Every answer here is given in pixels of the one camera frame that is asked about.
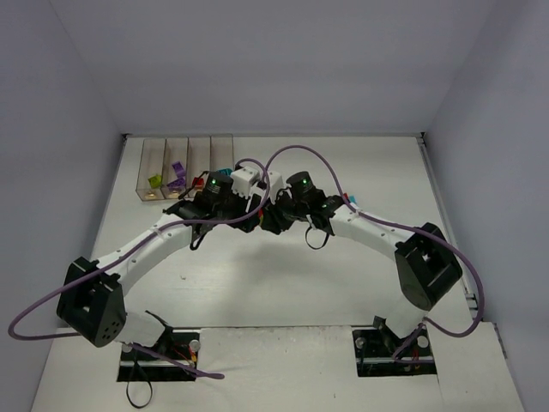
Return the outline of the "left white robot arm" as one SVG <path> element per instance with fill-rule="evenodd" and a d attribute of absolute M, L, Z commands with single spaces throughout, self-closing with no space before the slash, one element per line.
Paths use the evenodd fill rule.
<path fill-rule="evenodd" d="M 193 198 L 180 197 L 125 246 L 94 261 L 76 259 L 68 269 L 57 315 L 97 348 L 111 342 L 146 348 L 157 345 L 168 325 L 150 311 L 129 311 L 125 296 L 174 252 L 197 246 L 218 224 L 239 223 L 256 197 L 253 190 L 264 187 L 261 177 L 253 167 L 239 168 L 230 175 L 211 172 Z"/>

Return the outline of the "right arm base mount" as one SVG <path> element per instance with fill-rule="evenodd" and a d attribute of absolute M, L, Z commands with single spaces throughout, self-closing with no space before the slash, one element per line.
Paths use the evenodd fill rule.
<path fill-rule="evenodd" d="M 359 378 L 412 377 L 437 374 L 425 326 L 399 338 L 380 317 L 374 324 L 352 328 L 353 351 Z"/>

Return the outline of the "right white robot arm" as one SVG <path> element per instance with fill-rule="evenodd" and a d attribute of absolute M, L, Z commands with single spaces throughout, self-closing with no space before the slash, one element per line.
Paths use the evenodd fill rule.
<path fill-rule="evenodd" d="M 424 322 L 431 309 L 462 278 L 462 267 L 436 225 L 408 231 L 367 219 L 359 207 L 341 195 L 326 196 L 314 186 L 310 174 L 283 179 L 269 172 L 270 200 L 263 209 L 262 226 L 283 231 L 297 221 L 328 236 L 365 245 L 395 263 L 402 297 L 378 327 L 403 339 Z"/>

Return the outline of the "green printed lego brick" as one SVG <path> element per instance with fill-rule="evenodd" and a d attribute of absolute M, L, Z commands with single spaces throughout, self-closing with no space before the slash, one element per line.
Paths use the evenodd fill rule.
<path fill-rule="evenodd" d="M 148 178 L 148 184 L 151 189 L 159 189 L 162 186 L 162 176 L 155 174 Z"/>

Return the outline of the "purple printed lego brick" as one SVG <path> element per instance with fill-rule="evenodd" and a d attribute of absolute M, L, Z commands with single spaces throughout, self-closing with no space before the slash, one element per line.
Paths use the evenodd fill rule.
<path fill-rule="evenodd" d="M 175 179 L 167 184 L 167 190 L 169 190 L 171 193 L 181 193 L 186 189 L 186 180 L 185 178 L 179 178 Z"/>

